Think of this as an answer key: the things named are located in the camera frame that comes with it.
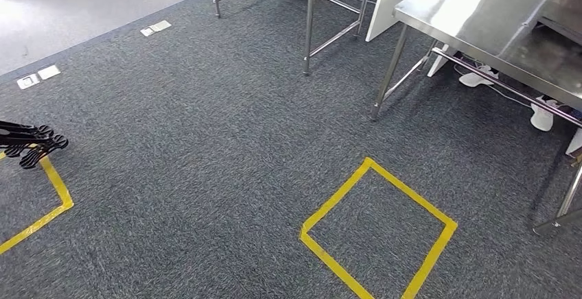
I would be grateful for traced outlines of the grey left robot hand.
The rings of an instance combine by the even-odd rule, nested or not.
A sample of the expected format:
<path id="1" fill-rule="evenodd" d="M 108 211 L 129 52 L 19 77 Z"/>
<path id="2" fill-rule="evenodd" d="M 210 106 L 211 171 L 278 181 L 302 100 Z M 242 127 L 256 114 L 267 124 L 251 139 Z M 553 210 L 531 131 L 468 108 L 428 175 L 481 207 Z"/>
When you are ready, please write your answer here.
<path id="1" fill-rule="evenodd" d="M 1 150 L 8 158 L 21 158 L 23 169 L 33 169 L 41 159 L 56 149 L 64 149 L 69 140 L 48 125 L 23 125 L 1 121 Z"/>

